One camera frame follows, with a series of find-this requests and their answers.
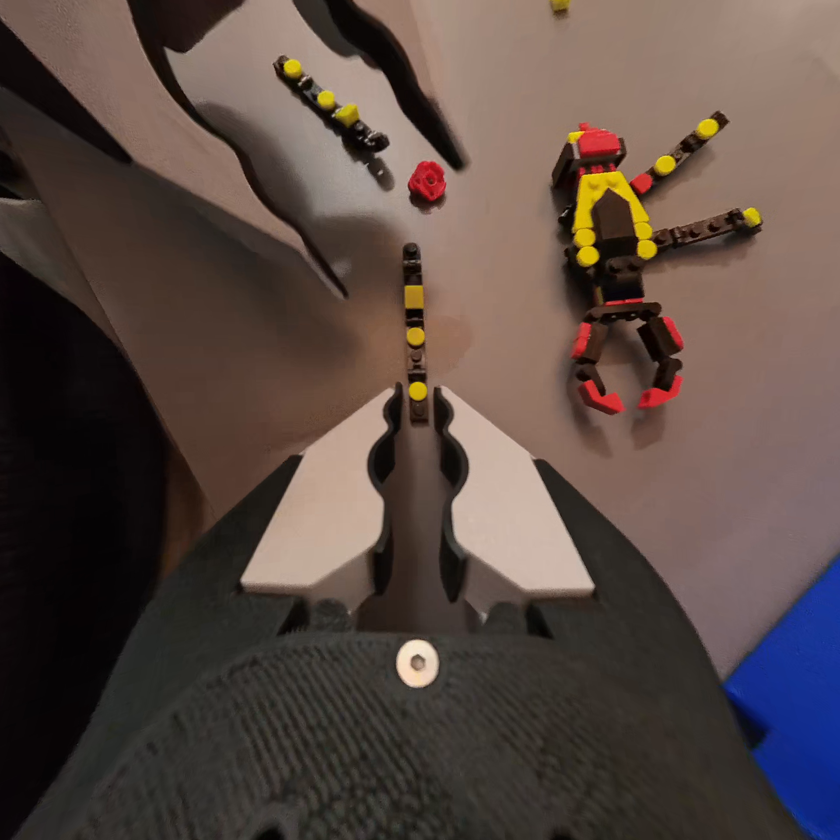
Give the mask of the black yellow lego leg segment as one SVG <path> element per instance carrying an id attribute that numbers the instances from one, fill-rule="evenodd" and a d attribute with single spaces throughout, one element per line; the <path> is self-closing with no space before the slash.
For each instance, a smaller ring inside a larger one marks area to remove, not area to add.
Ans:
<path id="1" fill-rule="evenodd" d="M 277 78 L 351 149 L 378 154 L 389 148 L 389 137 L 364 122 L 355 103 L 340 104 L 334 92 L 321 87 L 299 60 L 280 55 L 272 66 Z"/>
<path id="2" fill-rule="evenodd" d="M 429 422 L 427 334 L 422 253 L 414 242 L 402 248 L 404 335 L 408 420 L 413 426 Z"/>

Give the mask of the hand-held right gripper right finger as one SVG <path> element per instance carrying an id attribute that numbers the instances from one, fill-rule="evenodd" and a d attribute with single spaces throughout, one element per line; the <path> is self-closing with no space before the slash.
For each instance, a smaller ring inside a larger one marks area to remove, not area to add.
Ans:
<path id="1" fill-rule="evenodd" d="M 448 493 L 439 571 L 451 603 L 580 599 L 595 585 L 529 451 L 447 387 L 434 429 Z"/>

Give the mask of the black yellow red lego model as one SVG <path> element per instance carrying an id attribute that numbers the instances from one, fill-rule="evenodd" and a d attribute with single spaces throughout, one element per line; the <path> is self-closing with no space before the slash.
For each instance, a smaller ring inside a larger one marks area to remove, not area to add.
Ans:
<path id="1" fill-rule="evenodd" d="M 728 124 L 728 117 L 715 111 L 631 180 L 621 170 L 627 155 L 623 137 L 588 122 L 568 135 L 551 186 L 570 198 L 559 216 L 559 225 L 570 235 L 566 265 L 590 299 L 570 357 L 577 392 L 592 410 L 612 416 L 625 409 L 620 396 L 607 391 L 597 368 L 617 322 L 638 322 L 638 336 L 655 364 L 652 384 L 640 396 L 638 409 L 659 408 L 680 393 L 683 364 L 678 354 L 685 343 L 674 320 L 663 315 L 661 304 L 646 298 L 646 265 L 669 250 L 730 235 L 745 238 L 762 229 L 762 214 L 751 206 L 655 230 L 643 203 Z"/>

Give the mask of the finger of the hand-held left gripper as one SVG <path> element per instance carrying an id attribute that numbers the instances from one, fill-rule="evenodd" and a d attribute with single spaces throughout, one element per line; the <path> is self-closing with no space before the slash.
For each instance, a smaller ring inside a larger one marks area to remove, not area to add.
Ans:
<path id="1" fill-rule="evenodd" d="M 440 107 L 412 2 L 328 1 L 340 35 L 387 79 L 399 109 L 451 168 L 467 155 Z"/>
<path id="2" fill-rule="evenodd" d="M 307 226 L 274 200 L 247 152 L 205 120 L 175 77 L 142 2 L 2 2 L 23 41 L 133 158 L 243 244 L 293 251 L 340 299 L 345 285 Z"/>

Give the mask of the red round lego piece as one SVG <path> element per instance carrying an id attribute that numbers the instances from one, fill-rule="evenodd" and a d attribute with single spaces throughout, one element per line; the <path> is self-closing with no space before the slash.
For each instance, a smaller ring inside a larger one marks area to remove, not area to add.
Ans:
<path id="1" fill-rule="evenodd" d="M 421 203 L 436 203 L 446 194 L 445 170 L 435 161 L 421 161 L 410 175 L 407 188 L 412 199 Z"/>

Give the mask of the person's black knit clothing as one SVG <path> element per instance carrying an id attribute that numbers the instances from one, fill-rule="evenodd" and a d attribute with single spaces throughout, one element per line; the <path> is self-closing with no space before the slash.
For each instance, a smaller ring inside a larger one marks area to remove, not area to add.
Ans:
<path id="1" fill-rule="evenodd" d="M 1 837 L 88 725 L 157 578 L 167 439 L 88 315 L 1 258 Z"/>

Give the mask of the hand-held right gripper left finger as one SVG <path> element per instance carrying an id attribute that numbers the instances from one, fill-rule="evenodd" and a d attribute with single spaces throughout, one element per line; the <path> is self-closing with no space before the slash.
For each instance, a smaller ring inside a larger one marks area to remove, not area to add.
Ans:
<path id="1" fill-rule="evenodd" d="M 370 597 L 392 577 L 383 485 L 395 465 L 403 386 L 364 404 L 294 458 L 295 469 L 245 568 L 244 591 Z"/>

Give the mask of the blue plastic bin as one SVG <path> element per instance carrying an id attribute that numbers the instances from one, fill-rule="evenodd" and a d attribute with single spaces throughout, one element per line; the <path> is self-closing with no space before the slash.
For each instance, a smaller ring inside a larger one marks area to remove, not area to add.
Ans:
<path id="1" fill-rule="evenodd" d="M 839 559 L 724 684 L 752 757 L 811 838 L 839 838 Z"/>

